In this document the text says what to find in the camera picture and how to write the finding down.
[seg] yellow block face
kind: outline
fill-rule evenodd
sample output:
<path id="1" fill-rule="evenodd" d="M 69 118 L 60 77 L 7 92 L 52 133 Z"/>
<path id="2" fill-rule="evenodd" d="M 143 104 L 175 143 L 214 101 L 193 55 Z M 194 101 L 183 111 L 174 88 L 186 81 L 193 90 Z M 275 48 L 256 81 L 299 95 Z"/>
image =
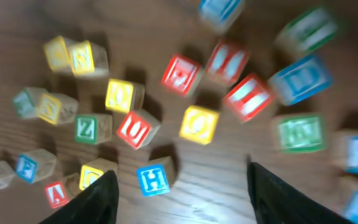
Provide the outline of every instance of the yellow block face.
<path id="1" fill-rule="evenodd" d="M 212 141 L 218 119 L 218 112 L 190 106 L 185 112 L 179 136 L 203 145 L 208 144 Z"/>
<path id="2" fill-rule="evenodd" d="M 53 71 L 68 67 L 70 60 L 68 58 L 66 43 L 62 36 L 58 36 L 44 45 L 45 56 L 50 69 Z"/>
<path id="3" fill-rule="evenodd" d="M 43 94 L 38 107 L 38 117 L 51 124 L 57 124 L 61 107 L 60 100 L 48 94 Z"/>
<path id="4" fill-rule="evenodd" d="M 85 190 L 85 188 L 89 187 L 89 185 L 99 179 L 103 174 L 104 172 L 101 170 L 83 165 L 81 169 L 80 189 Z"/>
<path id="5" fill-rule="evenodd" d="M 84 75 L 94 72 L 91 43 L 84 41 L 69 49 L 71 69 L 74 75 Z"/>
<path id="6" fill-rule="evenodd" d="M 131 109 L 133 93 L 133 84 L 110 79 L 106 94 L 106 108 L 121 113 L 128 113 Z"/>

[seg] dark wooden surface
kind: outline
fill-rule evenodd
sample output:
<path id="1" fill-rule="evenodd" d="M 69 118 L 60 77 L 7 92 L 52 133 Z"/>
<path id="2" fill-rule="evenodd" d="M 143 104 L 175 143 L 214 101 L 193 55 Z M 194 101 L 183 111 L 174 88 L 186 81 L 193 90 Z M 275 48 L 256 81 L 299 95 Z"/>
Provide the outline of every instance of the dark wooden surface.
<path id="1" fill-rule="evenodd" d="M 246 124 L 220 99 L 227 90 L 203 80 L 195 97 L 183 99 L 160 86 L 174 53 L 205 63 L 218 37 L 198 22 L 197 0 L 0 0 L 0 160 L 14 164 L 22 152 L 43 147 L 58 156 L 55 175 L 36 184 L 15 179 L 0 192 L 0 223 L 37 223 L 53 213 L 44 185 L 97 157 L 119 162 L 118 223 L 255 223 L 247 194 L 245 158 L 250 154 L 289 184 L 319 203 L 337 210 L 337 169 L 329 152 L 289 155 L 273 145 L 271 121 L 276 113 L 309 110 L 324 116 L 331 147 L 332 132 L 344 124 L 358 125 L 358 2 L 332 1 L 344 24 L 343 34 L 318 50 L 334 77 L 334 85 L 294 108 L 277 101 Z M 267 79 L 282 64 L 272 41 L 290 19 L 317 1 L 249 1 L 246 11 L 227 38 L 252 51 L 247 71 Z M 107 79 L 76 81 L 56 76 L 47 67 L 42 44 L 55 35 L 89 39 L 108 48 L 110 76 L 144 83 L 144 108 L 162 120 L 151 144 L 133 151 L 116 136 L 100 146 L 74 142 L 73 125 L 51 126 L 43 121 L 21 121 L 12 97 L 25 86 L 44 86 L 80 101 L 80 113 L 105 112 Z M 197 103 L 219 108 L 214 140 L 200 146 L 178 137 L 183 114 Z M 114 129 L 122 115 L 114 114 Z M 173 156 L 178 180 L 170 194 L 145 198 L 135 171 L 149 157 Z"/>

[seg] brown surface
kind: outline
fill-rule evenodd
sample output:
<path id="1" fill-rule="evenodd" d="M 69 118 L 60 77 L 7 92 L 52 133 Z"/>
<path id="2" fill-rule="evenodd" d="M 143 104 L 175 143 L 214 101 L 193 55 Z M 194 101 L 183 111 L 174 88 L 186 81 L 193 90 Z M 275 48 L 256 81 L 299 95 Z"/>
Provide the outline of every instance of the brown surface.
<path id="1" fill-rule="evenodd" d="M 329 140 L 343 119 L 358 111 L 358 3 L 332 2 L 336 2 L 335 11 L 346 16 L 340 22 L 350 22 L 346 26 L 350 34 L 318 51 L 333 74 L 334 85 L 296 106 L 323 114 Z M 274 36 L 314 3 L 249 2 L 228 34 L 229 39 L 250 48 L 246 69 L 253 68 L 262 78 L 276 72 L 280 66 L 272 48 Z M 214 141 L 207 146 L 178 137 L 188 106 L 197 101 L 217 107 L 225 93 L 221 86 L 202 80 L 198 99 L 184 99 L 167 93 L 159 84 L 171 55 L 182 52 L 205 63 L 217 43 L 218 37 L 198 22 L 197 5 L 196 0 L 0 1 L 0 160 L 14 164 L 19 153 L 37 147 L 58 156 L 52 178 L 33 185 L 15 178 L 9 189 L 0 192 L 0 223 L 37 223 L 52 214 L 43 186 L 60 178 L 62 172 L 79 172 L 80 164 L 99 156 L 119 161 L 118 223 L 254 223 L 244 169 L 246 154 L 317 202 L 336 208 L 337 170 L 329 165 L 329 149 L 288 155 L 273 148 L 270 122 L 279 108 L 277 101 L 246 124 L 222 107 Z M 12 97 L 25 86 L 48 86 L 51 76 L 42 44 L 57 34 L 107 44 L 110 75 L 145 83 L 144 108 L 163 123 L 149 146 L 133 151 L 117 137 L 101 146 L 76 144 L 72 124 L 54 127 L 41 120 L 17 118 Z M 52 85 L 54 91 L 79 99 L 80 113 L 103 111 L 106 87 L 106 79 L 74 82 L 67 76 Z M 358 117 L 358 112 L 353 115 L 351 118 Z M 114 114 L 114 128 L 122 117 Z M 135 171 L 150 155 L 158 154 L 177 155 L 178 180 L 172 193 L 145 198 Z"/>

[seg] green block face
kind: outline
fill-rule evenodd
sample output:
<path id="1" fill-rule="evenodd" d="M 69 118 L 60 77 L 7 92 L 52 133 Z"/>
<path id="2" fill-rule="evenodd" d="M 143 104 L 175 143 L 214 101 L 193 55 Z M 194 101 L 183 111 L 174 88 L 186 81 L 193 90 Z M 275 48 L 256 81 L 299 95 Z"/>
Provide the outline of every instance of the green block face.
<path id="1" fill-rule="evenodd" d="M 288 35 L 307 53 L 323 46 L 337 33 L 337 25 L 321 7 L 311 9 L 286 26 Z"/>
<path id="2" fill-rule="evenodd" d="M 285 152 L 315 152 L 325 148 L 319 116 L 285 118 L 277 128 L 280 146 Z"/>
<path id="3" fill-rule="evenodd" d="M 13 106 L 16 113 L 25 118 L 29 114 L 35 113 L 35 106 L 27 91 L 23 90 L 13 98 Z"/>
<path id="4" fill-rule="evenodd" d="M 94 116 L 79 115 L 75 118 L 75 141 L 96 144 L 98 124 Z"/>

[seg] blue block face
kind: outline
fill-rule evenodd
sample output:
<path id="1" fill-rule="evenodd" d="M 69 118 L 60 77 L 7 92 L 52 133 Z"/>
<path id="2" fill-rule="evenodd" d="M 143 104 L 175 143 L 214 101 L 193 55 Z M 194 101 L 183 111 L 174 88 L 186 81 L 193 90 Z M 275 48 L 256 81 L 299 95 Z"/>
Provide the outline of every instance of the blue block face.
<path id="1" fill-rule="evenodd" d="M 203 0 L 200 4 L 200 14 L 215 24 L 224 23 L 242 0 Z"/>
<path id="2" fill-rule="evenodd" d="M 167 176 L 162 165 L 156 164 L 142 167 L 136 173 L 144 196 L 161 195 L 170 191 Z"/>
<path id="3" fill-rule="evenodd" d="M 326 89 L 333 81 L 321 62 L 309 55 L 276 73 L 269 82 L 290 106 Z"/>
<path id="4" fill-rule="evenodd" d="M 16 174 L 28 183 L 34 181 L 37 163 L 25 155 L 20 155 L 16 164 Z"/>

